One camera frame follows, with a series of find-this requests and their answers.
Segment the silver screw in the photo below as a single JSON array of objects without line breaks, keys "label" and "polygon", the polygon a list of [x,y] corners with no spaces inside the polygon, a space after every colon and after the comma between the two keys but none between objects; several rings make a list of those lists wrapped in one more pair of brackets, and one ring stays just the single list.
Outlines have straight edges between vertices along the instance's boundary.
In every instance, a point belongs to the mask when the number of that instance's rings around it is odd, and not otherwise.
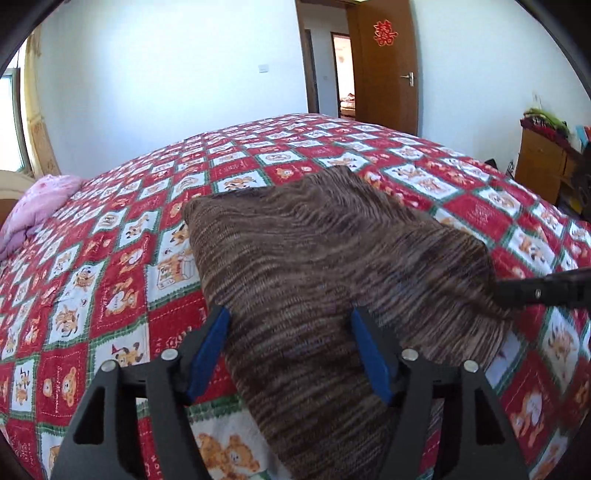
[{"label": "silver screw", "polygon": [[409,362],[414,362],[418,358],[418,352],[412,348],[407,348],[402,351],[402,358]]},{"label": "silver screw", "polygon": [[115,360],[107,360],[100,366],[103,372],[112,372],[115,368],[117,368],[117,362]]},{"label": "silver screw", "polygon": [[471,374],[478,372],[478,364],[474,360],[466,360],[464,362],[464,369]]},{"label": "silver screw", "polygon": [[178,357],[178,350],[175,350],[174,348],[167,348],[164,352],[162,352],[160,357],[162,357],[162,360],[170,362]]}]

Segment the yellow curtain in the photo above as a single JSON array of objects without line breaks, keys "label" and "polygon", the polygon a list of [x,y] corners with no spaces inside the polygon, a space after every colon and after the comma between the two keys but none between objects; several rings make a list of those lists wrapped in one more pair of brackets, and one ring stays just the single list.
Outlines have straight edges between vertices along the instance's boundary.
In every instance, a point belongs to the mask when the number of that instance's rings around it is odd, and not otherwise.
[{"label": "yellow curtain", "polygon": [[43,175],[60,175],[56,156],[53,153],[47,127],[41,114],[37,93],[37,59],[41,56],[41,26],[37,27],[27,39],[24,65],[24,100],[27,113],[31,166],[35,178]]}]

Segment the pink pillow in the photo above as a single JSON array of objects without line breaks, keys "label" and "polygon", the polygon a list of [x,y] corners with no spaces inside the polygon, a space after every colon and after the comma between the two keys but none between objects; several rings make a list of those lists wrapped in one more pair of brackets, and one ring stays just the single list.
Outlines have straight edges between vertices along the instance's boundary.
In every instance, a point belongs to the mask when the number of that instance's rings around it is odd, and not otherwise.
[{"label": "pink pillow", "polygon": [[0,230],[0,261],[22,245],[27,231],[42,225],[61,208],[83,181],[72,175],[47,175],[37,180],[12,209]]}]

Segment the red and white checkered bedspread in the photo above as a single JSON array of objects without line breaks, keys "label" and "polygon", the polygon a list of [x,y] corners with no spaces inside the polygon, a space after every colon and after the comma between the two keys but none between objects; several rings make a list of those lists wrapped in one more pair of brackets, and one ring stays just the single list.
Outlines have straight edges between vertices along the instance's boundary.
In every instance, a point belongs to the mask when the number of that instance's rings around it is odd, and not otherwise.
[{"label": "red and white checkered bedspread", "polygon": [[[0,266],[0,430],[35,478],[48,478],[103,361],[147,362],[206,318],[182,205],[333,165],[481,239],[499,277],[591,264],[589,225],[484,164],[387,128],[290,115],[162,148],[86,183]],[[557,462],[587,412],[590,332],[586,312],[530,308],[488,370],[533,479]],[[223,361],[187,414],[199,444],[240,452],[227,456],[235,461],[226,471],[241,479],[288,477]],[[138,415],[148,476],[161,478],[145,403]],[[436,443],[429,439],[425,478]],[[214,478],[227,476],[221,467],[212,468]]]}]

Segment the silver door handle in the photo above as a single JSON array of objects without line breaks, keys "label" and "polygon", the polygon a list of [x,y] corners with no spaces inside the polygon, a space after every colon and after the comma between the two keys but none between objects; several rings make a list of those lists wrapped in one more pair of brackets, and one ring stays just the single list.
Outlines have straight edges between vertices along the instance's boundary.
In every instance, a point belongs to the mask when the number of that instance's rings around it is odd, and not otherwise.
[{"label": "silver door handle", "polygon": [[408,75],[402,75],[400,78],[408,79],[410,86],[414,87],[414,72],[411,72]]}]

